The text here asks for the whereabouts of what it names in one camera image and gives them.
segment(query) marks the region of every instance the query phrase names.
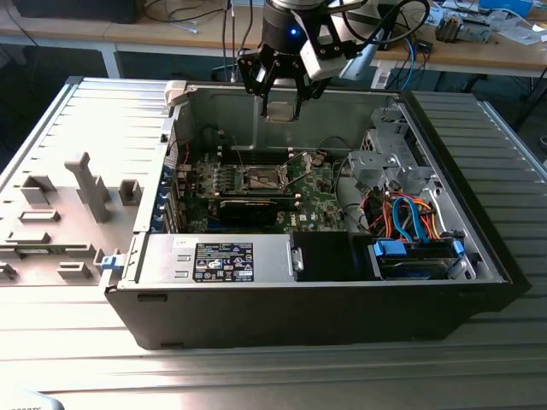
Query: blue latch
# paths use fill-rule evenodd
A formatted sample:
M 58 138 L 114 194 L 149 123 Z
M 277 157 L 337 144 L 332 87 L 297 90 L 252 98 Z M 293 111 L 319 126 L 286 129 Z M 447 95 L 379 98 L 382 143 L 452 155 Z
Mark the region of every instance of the blue latch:
M 399 241 L 377 241 L 374 246 L 374 254 L 378 256 L 406 256 L 407 250 L 404 243 Z
M 112 269 L 113 271 L 120 271 L 123 269 L 125 263 L 125 255 L 104 256 L 103 260 L 101 261 L 101 268 Z
M 456 254 L 458 256 L 462 256 L 463 253 L 464 253 L 464 248 L 463 248 L 463 243 L 458 241 L 458 240 L 455 240 L 453 243 L 452 243 L 452 248 L 454 248 L 454 251 L 456 252 Z

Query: power supply label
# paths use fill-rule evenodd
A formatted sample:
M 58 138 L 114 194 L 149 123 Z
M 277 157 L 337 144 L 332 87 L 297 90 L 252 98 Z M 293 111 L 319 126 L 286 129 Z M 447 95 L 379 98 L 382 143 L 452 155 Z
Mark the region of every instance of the power supply label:
M 252 243 L 198 243 L 195 282 L 253 282 Z

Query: green circuit board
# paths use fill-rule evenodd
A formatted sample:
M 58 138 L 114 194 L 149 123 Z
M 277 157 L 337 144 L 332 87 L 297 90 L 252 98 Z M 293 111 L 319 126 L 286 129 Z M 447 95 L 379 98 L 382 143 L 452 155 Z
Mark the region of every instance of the green circuit board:
M 303 158 L 295 160 L 286 166 L 287 181 L 292 181 L 299 176 L 304 175 L 311 169 L 311 173 L 306 177 L 290 184 L 291 204 L 297 203 L 297 206 L 285 207 L 277 213 L 277 219 L 271 226 L 256 227 L 226 227 L 221 224 L 218 214 L 215 213 L 219 199 L 219 186 L 224 191 L 233 194 L 241 193 L 244 195 L 245 189 L 250 189 L 249 184 L 253 183 L 253 196 L 256 199 L 258 195 L 263 200 L 276 201 L 278 203 L 288 203 L 286 199 L 268 197 L 268 189 L 261 190 L 261 185 L 270 184 L 270 182 L 259 182 L 258 179 L 244 182 L 244 172 L 249 174 L 256 169 L 268 174 L 270 170 L 279 172 L 279 166 L 249 166 L 241 170 L 241 166 L 220 165 L 209 161 L 204 157 L 194 165 L 196 175 L 196 186 L 193 192 L 187 193 L 183 198 L 186 211 L 186 231 L 188 232 L 232 232 L 232 233 L 285 233 L 289 231 L 345 231 L 344 221 L 332 192 L 332 166 L 324 162 L 318 167 L 309 167 Z

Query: desk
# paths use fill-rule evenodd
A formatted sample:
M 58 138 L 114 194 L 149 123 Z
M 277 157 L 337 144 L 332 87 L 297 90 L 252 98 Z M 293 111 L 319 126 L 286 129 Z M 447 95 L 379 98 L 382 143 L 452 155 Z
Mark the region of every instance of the desk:
M 196 14 L 213 8 L 214 5 L 206 4 Z M 199 33 L 192 34 L 167 23 L 152 21 L 145 16 L 136 24 L 124 25 L 85 20 L 27 19 L 20 17 L 11 3 L 9 9 L 19 24 L 41 46 L 100 51 L 110 78 L 122 77 L 117 55 L 119 51 L 222 56 L 221 13 L 214 15 L 211 20 L 200 20 L 197 26 Z M 543 13 L 534 13 L 535 17 L 546 20 Z M 239 7 L 236 19 L 236 45 L 239 46 L 249 21 L 248 8 Z M 247 46 L 255 47 L 260 42 L 261 22 L 262 9 L 255 8 L 255 24 Z M 228 19 L 226 39 L 231 37 L 231 32 L 231 22 Z M 538 77 L 547 65 L 547 45 L 542 43 L 524 46 L 494 34 L 488 44 L 445 44 L 435 39 L 433 26 L 422 27 L 419 37 L 433 43 L 433 53 L 426 65 L 429 70 Z M 7 16 L 3 7 L 0 7 L 0 44 L 32 45 Z M 388 51 L 379 51 L 372 63 L 378 68 L 373 87 L 384 88 L 390 71 L 400 67 L 406 58 L 407 52 L 402 43 Z

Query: metal table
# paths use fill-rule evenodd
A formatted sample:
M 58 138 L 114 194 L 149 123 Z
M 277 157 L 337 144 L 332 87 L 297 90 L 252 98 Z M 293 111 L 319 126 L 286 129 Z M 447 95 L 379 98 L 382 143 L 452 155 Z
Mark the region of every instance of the metal table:
M 71 134 L 74 147 L 81 144 L 82 148 L 96 148 L 92 145 L 94 126 L 103 127 L 111 144 L 122 144 L 127 139 L 120 124 L 140 133 L 141 137 L 133 139 L 134 144 L 145 144 L 144 131 L 160 132 L 162 127 L 161 121 L 151 119 L 162 117 L 164 85 L 159 81 L 129 79 L 84 79 L 80 84 L 65 85 L 4 170 L 0 199 L 11 188 L 7 185 L 12 175 L 25 171 L 29 161 L 40 161 L 33 158 L 38 158 L 34 153 L 44 147 L 44 141 L 66 124 L 100 114 L 99 107 L 118 110 L 118 126 L 111 126 L 109 131 L 100 120 L 87 121 L 88 132 Z M 420 95 L 425 100 L 431 98 L 430 94 L 418 94 L 419 99 Z M 450 95 L 443 98 L 446 104 L 457 103 L 448 101 Z M 497 196 L 499 201 L 488 206 L 489 213 L 507 220 L 512 214 L 508 209 L 515 205 L 511 198 L 506 201 L 496 188 L 509 186 L 531 174 L 525 175 L 526 169 L 489 168 L 488 163 L 497 158 L 495 154 L 501 153 L 500 144 L 516 157 L 525 152 L 523 146 L 510 147 L 518 139 L 507 136 L 510 130 L 501 119 L 495 121 L 504 133 L 498 134 L 501 142 L 491 138 L 479 148 L 465 138 L 465 122 L 451 126 L 444 122 L 444 125 L 453 127 L 451 133 L 458 134 L 447 137 L 452 138 L 450 149 L 467 152 L 467 156 L 476 152 L 474 156 L 478 158 L 490 158 L 480 171 L 470 167 L 466 177 L 474 176 L 473 186 L 490 187 L 488 196 L 492 201 Z M 47 162 L 48 158 L 53 157 L 49 155 L 42 160 Z M 107 185 L 115 185 L 120 175 L 129 172 L 119 167 L 116 168 L 119 174 L 110 173 L 109 166 L 107 161 L 99 161 L 96 168 L 98 173 L 112 179 Z M 529 204 L 530 214 L 537 213 L 538 208 L 544 209 L 544 198 L 535 207 Z M 544 224 L 545 221 L 536 223 L 538 227 Z M 545 244 L 544 237 L 536 237 L 535 241 L 538 246 Z M 547 259 L 544 248 L 527 251 L 526 245 L 523 246 L 525 273 L 533 288 L 503 312 L 483 313 L 442 342 L 146 351 L 136 345 L 104 299 L 101 287 L 66 284 L 1 287 L 0 374 L 4 375 L 4 384 L 9 381 L 53 395 L 67 410 L 114 406 L 544 408 L 547 407 L 544 387 Z

